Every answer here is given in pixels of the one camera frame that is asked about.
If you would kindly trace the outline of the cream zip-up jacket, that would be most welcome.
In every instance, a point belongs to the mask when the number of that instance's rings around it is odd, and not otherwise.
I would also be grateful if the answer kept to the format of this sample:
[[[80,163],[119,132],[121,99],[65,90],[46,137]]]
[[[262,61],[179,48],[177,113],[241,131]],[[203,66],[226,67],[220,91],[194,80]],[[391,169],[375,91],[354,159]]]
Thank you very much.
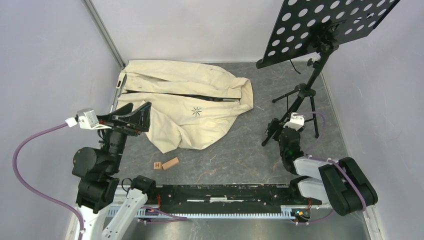
[[[131,60],[120,72],[120,108],[151,103],[149,141],[162,153],[203,150],[254,108],[252,83],[222,67],[171,60]]]

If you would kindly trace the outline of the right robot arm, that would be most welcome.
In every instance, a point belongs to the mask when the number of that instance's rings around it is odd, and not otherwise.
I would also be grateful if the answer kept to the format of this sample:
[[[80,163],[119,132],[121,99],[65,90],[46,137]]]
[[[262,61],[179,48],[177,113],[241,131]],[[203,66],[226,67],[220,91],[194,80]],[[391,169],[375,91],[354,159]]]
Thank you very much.
[[[324,159],[305,154],[300,146],[304,120],[285,124],[274,118],[267,125],[266,138],[275,139],[286,171],[298,177],[291,182],[289,199],[302,204],[308,198],[328,203],[340,216],[365,211],[379,198],[364,172],[352,157]]]

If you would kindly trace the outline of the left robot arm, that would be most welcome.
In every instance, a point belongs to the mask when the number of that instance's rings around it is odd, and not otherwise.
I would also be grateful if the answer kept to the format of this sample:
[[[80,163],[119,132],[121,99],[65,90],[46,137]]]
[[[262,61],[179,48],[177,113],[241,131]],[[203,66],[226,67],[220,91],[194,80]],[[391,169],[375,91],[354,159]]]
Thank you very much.
[[[101,148],[83,147],[73,157],[72,174],[80,178],[76,204],[83,217],[84,240],[120,240],[144,204],[157,198],[156,182],[144,176],[131,180],[124,203],[107,226],[105,219],[120,184],[114,175],[119,172],[129,136],[137,137],[150,129],[151,102],[134,108],[128,103],[105,115],[92,108],[77,112],[82,129],[95,130]]]

